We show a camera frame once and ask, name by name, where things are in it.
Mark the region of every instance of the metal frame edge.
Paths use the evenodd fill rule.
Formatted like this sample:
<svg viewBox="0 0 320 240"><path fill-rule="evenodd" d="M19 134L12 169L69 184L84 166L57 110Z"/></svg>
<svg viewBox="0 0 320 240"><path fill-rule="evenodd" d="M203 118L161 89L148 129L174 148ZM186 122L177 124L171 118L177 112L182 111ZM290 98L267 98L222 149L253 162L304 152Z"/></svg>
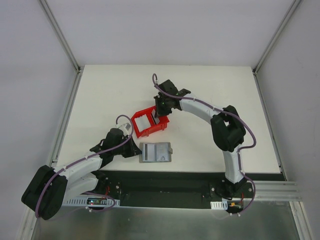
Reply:
<svg viewBox="0 0 320 240"><path fill-rule="evenodd" d="M58 156L59 151L61 149L61 144L62 144L63 138L65 136L65 132L66 132L68 121L69 121L70 114L71 114L71 110L72 110L72 107L74 105L74 101L75 101L75 98L77 95L82 72L83 72L83 67L81 67L80 71L76 74L76 77L73 81L70 92L68 94L69 97L68 97L68 101L66 103L66 106L64 108L64 114L63 114L61 123L59 125L57 135L55 137L52 151L49 154L49 158L47 161L47 165L50 167L53 163L53 160L56 159L56 157ZM32 238L32 235L34 232L36 222L37 222L37 219L36 219L34 212L26 206L25 212L23 215L23 219L22 219L19 231L17 233L16 239L17 240L30 240Z"/></svg>
<svg viewBox="0 0 320 240"><path fill-rule="evenodd" d="M71 51L71 48L64 36L64 34L62 33L62 30L47 2L47 0L38 0L42 10L44 11L44 14L47 18L47 20L49 21L56 37L58 38L64 52L66 53L67 57L69 58L70 62L72 63L74 69L79 72L80 71L80 66L73 54L73 52Z"/></svg>
<svg viewBox="0 0 320 240"><path fill-rule="evenodd" d="M293 0L293 2L291 3L289 9L287 10L287 12L285 13L282 21L280 22L280 25L278 26L278 28L276 29L275 33L273 34L271 40L269 41L268 45L266 46L265 50L263 51L262 56L260 57L258 63L256 64L256 66L253 69L253 74L256 75L258 73L258 71L260 70L260 68L262 67L262 65L264 64L267 56L270 54L270 52L272 51L272 49L274 48L277 40L279 39L279 37L281 36L282 32L284 31L284 29L286 28L288 22L290 21L290 19L292 18L292 16L294 15L294 13L296 12L296 10L298 9L298 7L300 6L300 4L303 2L304 0Z"/></svg>
<svg viewBox="0 0 320 240"><path fill-rule="evenodd" d="M291 201L290 206L300 240L314 240L303 202Z"/></svg>
<svg viewBox="0 0 320 240"><path fill-rule="evenodd" d="M58 156L59 156L59 153L60 153L60 150L62 147L62 143L63 143L64 137L65 137L65 133L67 130L68 122L70 119L71 111L72 111L72 108L75 103L75 99L76 99L76 95L77 95L78 88L80 85L83 69L84 69L83 67L80 68L80 71L77 73L77 75L73 81L72 87L70 89L70 92L68 94L68 101L67 101L66 106L64 108L63 117L60 122L60 125L58 128L58 133L55 137L54 146L52 148L52 151L50 153L50 157L48 160L49 167L51 167L52 163L58 159Z"/></svg>
<svg viewBox="0 0 320 240"><path fill-rule="evenodd" d="M261 102L263 113L264 113L264 118L266 120L266 125L268 127L269 134L270 134L270 137L271 137L271 142L272 142L272 145L273 145L275 157L276 157L276 159L278 161L278 164L280 165L279 167L280 167L280 169L282 171L284 179L288 180L287 176L286 176L286 172L285 172L284 167L283 167L283 164L281 162L279 149L278 149L278 146L277 146L276 140L275 140L274 131L273 131L272 127L271 127L269 111L267 109L266 101L265 101L265 98L263 96L263 93L262 93L260 85L259 85L258 77L255 74L253 74L253 78L254 78L254 81L255 81L256 89L257 89L258 94L259 94L260 102Z"/></svg>
<svg viewBox="0 0 320 240"><path fill-rule="evenodd" d="M301 202L298 185L294 181L254 181L255 201Z"/></svg>

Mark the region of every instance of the white enclosure wall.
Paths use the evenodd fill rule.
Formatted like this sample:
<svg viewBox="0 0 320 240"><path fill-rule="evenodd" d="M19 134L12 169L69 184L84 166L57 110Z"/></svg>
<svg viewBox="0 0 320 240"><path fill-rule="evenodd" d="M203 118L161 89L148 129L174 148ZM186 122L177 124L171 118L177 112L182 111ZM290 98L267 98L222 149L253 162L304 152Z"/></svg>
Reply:
<svg viewBox="0 0 320 240"><path fill-rule="evenodd" d="M0 239L11 240L76 74L36 0L0 1L0 36Z"/></svg>
<svg viewBox="0 0 320 240"><path fill-rule="evenodd" d="M320 1L305 0L258 72L279 153L320 239Z"/></svg>
<svg viewBox="0 0 320 240"><path fill-rule="evenodd" d="M293 0L48 0L80 66L255 67Z"/></svg>

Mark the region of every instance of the white tabletop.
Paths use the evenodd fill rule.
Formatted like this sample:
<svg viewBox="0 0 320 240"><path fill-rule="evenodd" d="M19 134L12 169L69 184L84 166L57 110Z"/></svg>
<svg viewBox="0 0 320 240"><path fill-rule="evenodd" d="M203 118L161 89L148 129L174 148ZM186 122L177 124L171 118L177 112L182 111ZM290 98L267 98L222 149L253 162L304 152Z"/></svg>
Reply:
<svg viewBox="0 0 320 240"><path fill-rule="evenodd" d="M118 115L130 118L137 111L154 106L157 90L152 74L159 83L170 79L180 89L217 107L233 105L254 132L257 145L242 151L243 168L250 173L279 173L279 167L267 122L250 67L177 66L177 65L86 65L76 94L58 165L82 158L90 148L115 127ZM202 119L177 109L168 116L164 131L140 142L170 142L172 162L140 163L139 157L115 156L104 170L224 172L222 151L215 145L211 126ZM250 145L247 133L243 145Z"/></svg>

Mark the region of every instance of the red plastic holder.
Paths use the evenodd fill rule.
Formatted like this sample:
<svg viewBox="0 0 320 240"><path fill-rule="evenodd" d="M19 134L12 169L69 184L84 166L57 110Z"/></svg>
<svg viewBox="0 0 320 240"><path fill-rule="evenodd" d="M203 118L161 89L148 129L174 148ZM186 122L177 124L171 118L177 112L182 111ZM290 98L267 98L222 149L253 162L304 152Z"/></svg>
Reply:
<svg viewBox="0 0 320 240"><path fill-rule="evenodd" d="M149 136L152 133L155 133L157 131L160 130L165 130L167 128L167 124L170 122L169 118L167 116L159 116L157 118L157 120L159 121L158 123L156 123L156 120L154 118L153 112L156 112L156 106L152 106L149 107L147 109L141 110L141 111L137 111L131 118L132 123L133 123L133 128L136 134L137 138L140 137L145 137L145 136ZM143 115L146 115L149 123L150 123L150 127L139 131L137 123L136 123L136 119L142 117Z"/></svg>

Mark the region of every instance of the cable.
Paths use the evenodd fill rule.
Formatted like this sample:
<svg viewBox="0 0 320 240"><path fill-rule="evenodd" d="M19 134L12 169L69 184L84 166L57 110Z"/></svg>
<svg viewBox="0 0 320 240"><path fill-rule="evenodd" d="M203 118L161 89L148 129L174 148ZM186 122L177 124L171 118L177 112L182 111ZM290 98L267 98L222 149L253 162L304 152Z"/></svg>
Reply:
<svg viewBox="0 0 320 240"><path fill-rule="evenodd" d="M109 187L109 186L107 186L105 190L106 190L106 191L105 191L105 195L106 195L106 196L108 196L109 191L110 191L110 187Z"/></svg>
<svg viewBox="0 0 320 240"><path fill-rule="evenodd" d="M240 201L240 203L242 203L242 206L244 205L243 203L244 203L244 198L245 198L245 195L244 195L244 193L242 192L241 193L241 201Z"/></svg>
<svg viewBox="0 0 320 240"><path fill-rule="evenodd" d="M170 97L170 98L173 98L173 99L186 99L186 100L192 100L192 101L196 101L198 103L201 103L209 108L211 108L212 110L214 111L217 111L219 113L222 113L222 114L225 114L225 115L229 115L235 119L237 119L246 129L247 131L250 133L251 137L252 137L252 140L253 140L253 143L252 145L249 145L249 146L242 146L242 147L239 147L239 149L237 150L237 155L238 155L238 163L239 163L239 171L241 173L241 175L247 179L248 181L250 181L252 183L252 187L253 187L253 197L251 199L251 201L249 202L249 204L241 211L243 212L244 210L246 210L251 204L252 202L254 201L255 197L256 197L256 185L254 183L254 181L252 179L250 179L248 176L246 176L244 173L243 173L243 169L242 169L242 166L241 166L241 156L240 156L240 151L242 149L252 149L254 148L256 145L257 145L257 139L256 139L256 136L254 135L254 133L251 131L251 129L249 128L249 126L237 115L231 113L231 112L228 112L228 111L224 111L222 109L219 109L219 108L216 108L216 107L213 107L212 105L210 105L209 103L205 102L205 101L202 101L200 99L197 99L197 98L193 98L193 97L186 97L186 96L174 96L174 95L171 95L165 91L163 91L157 84L158 82L158 76L157 74L153 74L152 75L152 82L153 82L153 85L154 87L162 94Z"/></svg>
<svg viewBox="0 0 320 240"><path fill-rule="evenodd" d="M214 193L216 195L218 195L218 197L220 197L222 199L225 199L225 200L228 200L228 201L232 201L232 197L222 196L217 190L215 190Z"/></svg>
<svg viewBox="0 0 320 240"><path fill-rule="evenodd" d="M127 119L129 120L130 124L131 124L131 133L130 133L129 137L128 137L124 142L120 143L120 144L117 145L117 146L114 146L114 147L111 147L111 148L109 148L109 149L106 149L106 150L103 150L103 151L94 153L94 154L92 154L92 155L89 155L88 157L83 157L83 158L81 158L81 159L79 159L79 160L77 160L77 161L74 161L74 162L70 163L69 165L67 165L67 166L65 167L65 169L62 168L62 169L60 169L59 171L57 171L57 172L49 179L49 181L46 183L46 185L44 186L44 188L43 188L43 190L42 190L42 192L41 192L41 194L40 194L40 197L39 197L39 199L38 199L38 202L36 203L35 211L34 211L36 218L39 218L39 217L40 217L40 216L39 216L40 203L41 203L41 201L42 201L42 199L43 199L43 197L44 197L44 195L45 195L45 192L47 191L48 187L50 186L50 184L52 183L52 181L55 179L56 176L58 176L60 173L62 173L62 172L65 171L66 169L68 169L68 168L70 168L70 167L72 167L72 166L74 166L74 165L76 165L76 164L78 164L78 163L80 163L80 162L82 162L82 161L84 161L84 160L86 160L86 159L89 159L89 158L92 158L92 157L97 156L97 155L99 155L99 154L103 154L103 153L112 151L112 150L114 150L114 149L117 149L117 148L123 146L124 144L126 144L126 143L131 139L131 137L132 137L132 135L133 135L133 133L134 133L134 125L133 125L131 119L130 119L128 116L123 115L123 114L120 115L120 116L118 116L118 117L116 118L116 121L115 121L116 124L118 124L118 119L119 119L120 117L125 117L125 118L127 118Z"/></svg>
<svg viewBox="0 0 320 240"><path fill-rule="evenodd" d="M106 196L106 195L102 195L102 194L98 194L98 193L94 193L94 192L89 192L89 191L84 192L84 194L99 196L99 197L103 197L103 198L106 198L106 199L111 199L113 201L111 206L105 207L104 209L101 209L101 210L91 209L91 211L94 212L94 213L106 212L106 211L110 210L111 208L113 208L117 203L116 200L114 198L110 197L110 196Z"/></svg>

